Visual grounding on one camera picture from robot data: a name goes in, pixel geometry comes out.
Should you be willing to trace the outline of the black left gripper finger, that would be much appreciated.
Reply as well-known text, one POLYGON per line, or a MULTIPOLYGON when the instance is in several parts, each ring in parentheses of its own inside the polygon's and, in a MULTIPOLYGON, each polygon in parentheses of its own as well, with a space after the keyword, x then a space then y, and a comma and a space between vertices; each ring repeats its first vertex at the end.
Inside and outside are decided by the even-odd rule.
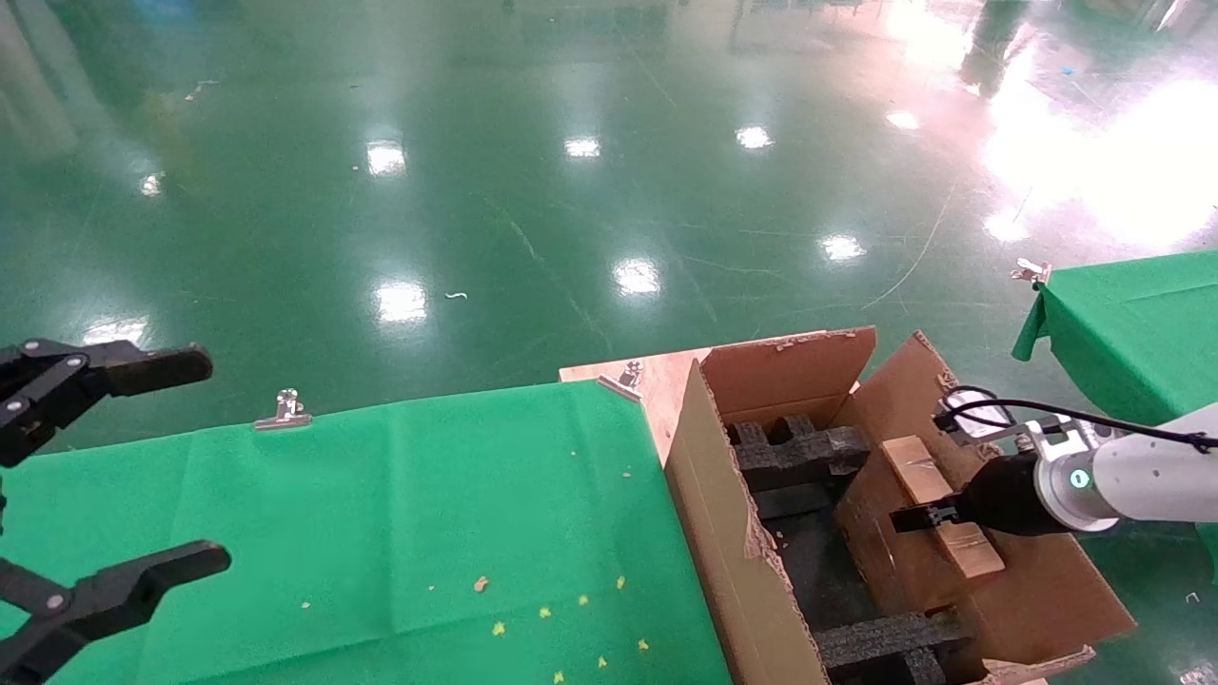
POLYGON ((16 468, 108 396, 207 382, 201 345, 145 351, 130 340, 76 346, 26 340, 1 352, 1 464, 16 468))
POLYGON ((217 577, 230 566, 231 555, 219 542, 183 542, 66 587, 2 559, 2 603, 27 613, 26 623, 2 637, 2 683, 48 683, 91 644, 147 624, 171 589, 217 577))

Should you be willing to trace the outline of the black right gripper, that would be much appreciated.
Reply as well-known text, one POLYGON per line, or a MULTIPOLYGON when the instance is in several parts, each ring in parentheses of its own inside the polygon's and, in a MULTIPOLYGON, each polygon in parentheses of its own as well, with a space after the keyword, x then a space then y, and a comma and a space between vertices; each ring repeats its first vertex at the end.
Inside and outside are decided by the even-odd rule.
POLYGON ((1004 455, 988 460, 952 501, 932 501, 896 509, 896 533, 927 531, 961 520, 1022 538, 1047 534, 1047 508, 1037 490, 1038 457, 1004 455))

